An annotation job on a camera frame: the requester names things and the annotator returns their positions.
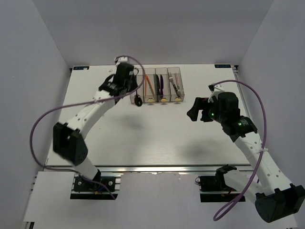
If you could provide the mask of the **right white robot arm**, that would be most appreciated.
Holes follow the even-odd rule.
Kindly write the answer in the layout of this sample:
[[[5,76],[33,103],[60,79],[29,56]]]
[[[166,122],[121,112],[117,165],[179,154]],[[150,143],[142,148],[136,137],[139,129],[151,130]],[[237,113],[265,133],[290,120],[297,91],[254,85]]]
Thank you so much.
[[[199,113],[202,113],[201,121],[221,124],[224,133],[242,151],[260,181],[250,181],[236,167],[226,165],[216,171],[216,186],[220,190],[231,187],[242,193],[267,223],[297,213],[305,200],[305,189],[302,185],[295,186],[281,172],[268,149],[263,147],[252,120],[241,115],[237,96],[222,92],[210,98],[197,97],[187,116],[195,122]]]

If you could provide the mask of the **black knife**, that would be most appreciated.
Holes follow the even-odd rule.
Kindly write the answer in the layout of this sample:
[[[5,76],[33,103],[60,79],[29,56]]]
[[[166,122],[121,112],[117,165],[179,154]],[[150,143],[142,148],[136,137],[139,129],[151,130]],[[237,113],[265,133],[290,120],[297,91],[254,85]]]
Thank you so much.
[[[159,79],[158,75],[156,75],[156,83],[157,83],[157,96],[160,96],[161,95],[161,92],[160,92],[160,79]]]

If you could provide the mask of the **blue knife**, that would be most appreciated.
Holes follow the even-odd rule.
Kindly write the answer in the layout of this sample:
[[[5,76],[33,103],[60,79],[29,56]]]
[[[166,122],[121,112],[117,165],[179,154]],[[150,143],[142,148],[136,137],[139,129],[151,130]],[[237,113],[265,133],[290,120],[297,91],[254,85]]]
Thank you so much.
[[[160,95],[162,97],[163,97],[163,88],[164,88],[163,76],[160,75]]]

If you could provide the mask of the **black spoon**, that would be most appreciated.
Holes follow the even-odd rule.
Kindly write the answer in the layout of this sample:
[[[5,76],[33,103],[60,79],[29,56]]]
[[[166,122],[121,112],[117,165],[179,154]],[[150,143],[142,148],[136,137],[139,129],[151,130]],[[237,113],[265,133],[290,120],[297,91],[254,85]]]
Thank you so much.
[[[134,103],[137,107],[141,107],[143,104],[142,96],[141,96],[139,90],[136,90],[136,92],[135,92]]]

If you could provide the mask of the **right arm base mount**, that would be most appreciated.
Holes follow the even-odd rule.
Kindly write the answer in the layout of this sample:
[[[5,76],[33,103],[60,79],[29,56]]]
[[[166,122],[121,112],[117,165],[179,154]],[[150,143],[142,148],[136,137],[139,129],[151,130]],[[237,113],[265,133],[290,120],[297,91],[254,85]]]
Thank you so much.
[[[236,171],[233,165],[225,165],[216,170],[213,176],[199,176],[195,184],[200,188],[201,203],[228,203],[239,195],[234,188],[225,184],[224,175],[229,171]]]

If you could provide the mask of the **pink handled fork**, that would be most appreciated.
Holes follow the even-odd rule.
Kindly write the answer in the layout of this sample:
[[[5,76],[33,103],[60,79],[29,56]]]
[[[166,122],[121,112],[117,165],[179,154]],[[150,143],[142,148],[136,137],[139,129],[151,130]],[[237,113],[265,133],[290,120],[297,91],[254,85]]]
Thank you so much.
[[[177,89],[177,94],[181,97],[182,96],[182,92],[183,92],[183,85],[182,85],[182,81],[180,79],[180,74],[179,73],[175,73],[175,80],[176,80],[176,89]]]

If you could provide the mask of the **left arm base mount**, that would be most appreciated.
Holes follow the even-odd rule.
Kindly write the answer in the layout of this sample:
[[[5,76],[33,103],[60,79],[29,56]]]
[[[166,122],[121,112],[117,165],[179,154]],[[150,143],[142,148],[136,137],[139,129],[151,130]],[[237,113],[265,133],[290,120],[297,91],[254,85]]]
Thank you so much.
[[[84,180],[80,176],[75,176],[72,183],[70,199],[75,200],[115,200],[120,190],[121,177],[114,176],[101,176],[100,182],[106,188],[99,184],[94,184]]]

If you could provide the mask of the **black handled fork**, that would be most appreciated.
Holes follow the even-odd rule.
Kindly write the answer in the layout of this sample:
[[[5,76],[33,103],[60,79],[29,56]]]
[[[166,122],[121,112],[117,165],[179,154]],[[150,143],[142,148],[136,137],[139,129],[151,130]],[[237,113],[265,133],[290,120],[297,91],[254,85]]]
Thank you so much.
[[[180,97],[180,93],[179,93],[179,91],[178,91],[178,89],[177,89],[177,87],[176,87],[176,85],[175,85],[175,83],[174,83],[174,80],[173,80],[173,77],[172,77],[172,74],[171,74],[171,73],[169,73],[169,82],[172,84],[172,86],[173,86],[173,88],[174,88],[174,91],[176,92],[176,95],[177,95],[178,97]]]

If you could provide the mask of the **orange chopstick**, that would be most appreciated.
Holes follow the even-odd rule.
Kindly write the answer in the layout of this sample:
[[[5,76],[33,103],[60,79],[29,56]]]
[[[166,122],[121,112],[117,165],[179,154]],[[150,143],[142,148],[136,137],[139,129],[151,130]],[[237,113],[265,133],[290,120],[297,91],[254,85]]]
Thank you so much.
[[[147,75],[145,74],[144,95],[147,96]]]
[[[149,88],[151,90],[152,96],[155,96],[154,90],[153,90],[153,87],[152,87],[152,84],[150,82],[150,79],[149,79],[148,75],[145,76],[145,84],[148,84],[148,86],[149,86]]]

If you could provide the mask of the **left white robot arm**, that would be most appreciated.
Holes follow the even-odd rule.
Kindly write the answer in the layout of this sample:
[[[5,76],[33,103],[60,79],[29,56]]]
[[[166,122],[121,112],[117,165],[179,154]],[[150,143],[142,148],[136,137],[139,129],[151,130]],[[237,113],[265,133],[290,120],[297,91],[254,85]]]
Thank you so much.
[[[67,122],[57,122],[53,127],[53,152],[74,166],[89,190],[102,187],[101,172],[88,158],[85,138],[96,122],[120,101],[119,96],[133,91],[137,86],[134,66],[120,63],[116,72],[100,85],[91,104],[85,105]]]

